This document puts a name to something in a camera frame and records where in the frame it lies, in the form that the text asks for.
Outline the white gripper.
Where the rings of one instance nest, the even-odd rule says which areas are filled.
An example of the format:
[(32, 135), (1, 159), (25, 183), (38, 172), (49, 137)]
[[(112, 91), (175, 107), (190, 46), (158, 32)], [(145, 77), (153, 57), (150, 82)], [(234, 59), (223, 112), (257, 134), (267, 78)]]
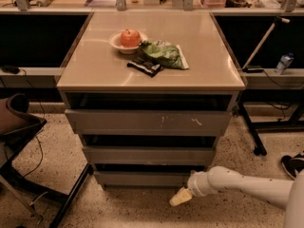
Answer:
[(182, 187), (175, 194), (169, 203), (172, 206), (178, 206), (189, 201), (192, 195), (195, 197), (205, 197), (212, 192), (212, 187), (208, 180), (207, 172), (193, 172), (187, 182), (187, 188)]

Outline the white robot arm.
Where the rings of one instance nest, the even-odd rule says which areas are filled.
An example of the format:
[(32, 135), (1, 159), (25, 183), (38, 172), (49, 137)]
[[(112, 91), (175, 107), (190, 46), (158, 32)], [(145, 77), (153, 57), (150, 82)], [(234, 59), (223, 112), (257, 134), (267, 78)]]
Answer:
[(284, 228), (304, 228), (304, 173), (295, 180), (278, 180), (244, 176), (222, 167), (212, 167), (207, 172), (194, 172), (187, 186), (171, 198), (172, 206), (180, 205), (193, 197), (205, 197), (229, 190), (238, 190), (259, 200), (264, 200), (285, 211)]

